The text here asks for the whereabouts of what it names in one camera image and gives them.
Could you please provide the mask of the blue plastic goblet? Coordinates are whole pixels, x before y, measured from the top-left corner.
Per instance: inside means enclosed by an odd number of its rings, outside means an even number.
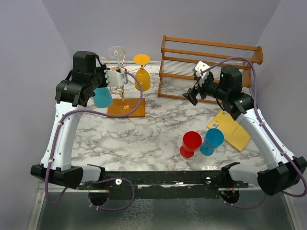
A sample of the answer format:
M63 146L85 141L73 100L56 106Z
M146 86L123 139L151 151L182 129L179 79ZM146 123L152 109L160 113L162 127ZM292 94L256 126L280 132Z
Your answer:
M94 90L94 104L97 108L107 108L113 104L111 92L107 87Z
M214 150L224 142L222 131L217 128L211 128L206 132L204 142L200 146L200 152L204 156L211 156Z

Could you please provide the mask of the clear smooth wine glass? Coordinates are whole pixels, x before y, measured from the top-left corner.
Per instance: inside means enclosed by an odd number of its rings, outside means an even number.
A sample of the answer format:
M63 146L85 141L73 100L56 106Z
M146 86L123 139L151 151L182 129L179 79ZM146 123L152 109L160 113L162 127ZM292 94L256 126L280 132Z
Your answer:
M109 49L108 55L116 61L116 65L110 65L113 70L123 68L126 58L126 51L120 46L113 46Z

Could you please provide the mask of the yellow plastic goblet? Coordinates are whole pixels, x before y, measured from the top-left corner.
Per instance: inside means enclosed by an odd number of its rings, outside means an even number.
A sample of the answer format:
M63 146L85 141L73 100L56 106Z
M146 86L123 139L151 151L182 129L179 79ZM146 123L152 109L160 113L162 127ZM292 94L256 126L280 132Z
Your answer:
M148 71L145 70L144 67L150 62L150 57L146 54L138 54L133 60L136 64L141 66L141 68L136 72L135 77L140 82L142 90L147 91L151 87L151 80ZM136 81L134 85L137 90L141 90Z

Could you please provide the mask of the red plastic goblet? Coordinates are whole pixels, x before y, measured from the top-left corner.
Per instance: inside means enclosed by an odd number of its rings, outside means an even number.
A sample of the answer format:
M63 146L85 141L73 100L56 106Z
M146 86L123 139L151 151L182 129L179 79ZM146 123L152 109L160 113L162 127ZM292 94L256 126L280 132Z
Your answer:
M201 135L195 131L189 131L183 136L182 146L180 147L180 154L184 158L191 158L194 152L201 146Z

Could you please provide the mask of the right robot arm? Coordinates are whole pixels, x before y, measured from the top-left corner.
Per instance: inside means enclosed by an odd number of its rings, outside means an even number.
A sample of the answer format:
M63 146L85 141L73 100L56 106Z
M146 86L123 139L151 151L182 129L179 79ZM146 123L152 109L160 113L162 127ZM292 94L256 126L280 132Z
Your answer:
M221 101L223 109L237 121L251 137L265 160L266 170L255 172L235 163L221 174L220 181L225 187L232 187L237 181L255 184L263 192L273 196L296 185L307 167L304 157L297 158L277 138L261 116L260 109L253 98L242 92L242 73L233 65L223 66L219 82L214 81L209 66L198 62L193 68L195 85L183 96L193 105L197 104L197 95Z

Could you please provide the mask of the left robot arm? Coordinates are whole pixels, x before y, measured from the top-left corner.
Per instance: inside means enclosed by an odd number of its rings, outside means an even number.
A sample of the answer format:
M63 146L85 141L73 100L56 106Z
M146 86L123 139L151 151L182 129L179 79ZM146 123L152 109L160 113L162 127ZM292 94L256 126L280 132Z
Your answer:
M55 120L46 152L30 174L45 183L76 189L89 182L93 188L105 186L106 177L96 166L73 166L71 152L76 130L85 112L88 100L100 86L106 86L106 66L96 66L98 55L90 51L77 51L73 67L66 79L56 86Z

